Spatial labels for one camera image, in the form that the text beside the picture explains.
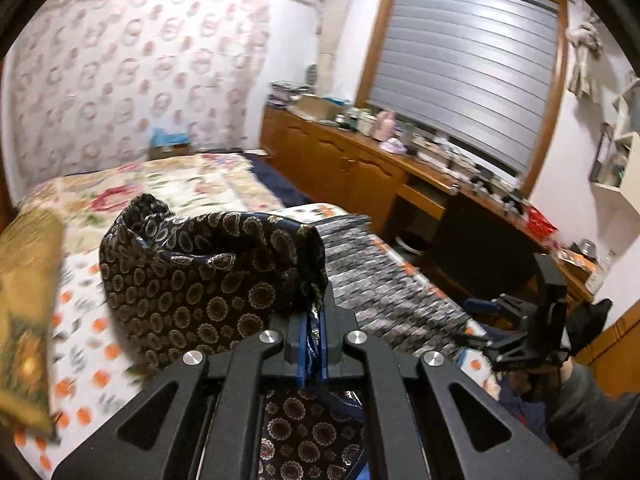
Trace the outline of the grey sleeved right forearm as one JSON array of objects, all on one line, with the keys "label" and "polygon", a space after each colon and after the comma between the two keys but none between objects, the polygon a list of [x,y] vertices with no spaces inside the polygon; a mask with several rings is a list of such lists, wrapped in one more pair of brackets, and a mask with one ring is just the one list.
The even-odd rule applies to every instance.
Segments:
[{"label": "grey sleeved right forearm", "polygon": [[582,479],[639,477],[639,396],[608,396],[575,363],[546,402],[548,435]]}]

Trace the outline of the person's right hand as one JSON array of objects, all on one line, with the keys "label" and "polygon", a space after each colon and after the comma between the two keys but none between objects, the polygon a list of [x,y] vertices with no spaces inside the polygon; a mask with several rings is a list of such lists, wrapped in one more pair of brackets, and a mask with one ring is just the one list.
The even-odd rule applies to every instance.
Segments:
[{"label": "person's right hand", "polygon": [[559,403],[575,395],[577,386],[577,382],[573,379],[575,370],[577,370],[577,364],[572,356],[561,366],[552,368],[549,378],[548,400],[550,402]]}]

